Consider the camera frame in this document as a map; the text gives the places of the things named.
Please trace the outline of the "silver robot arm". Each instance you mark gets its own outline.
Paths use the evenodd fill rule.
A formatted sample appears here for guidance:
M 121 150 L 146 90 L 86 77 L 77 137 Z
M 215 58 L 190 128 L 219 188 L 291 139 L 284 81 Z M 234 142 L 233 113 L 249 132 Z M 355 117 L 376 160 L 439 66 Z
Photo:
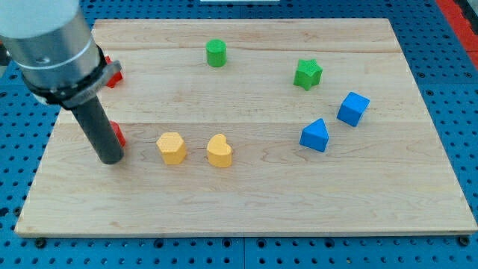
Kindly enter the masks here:
M 77 0 L 1 0 L 1 41 L 42 102 L 83 105 L 122 69 L 107 63 Z

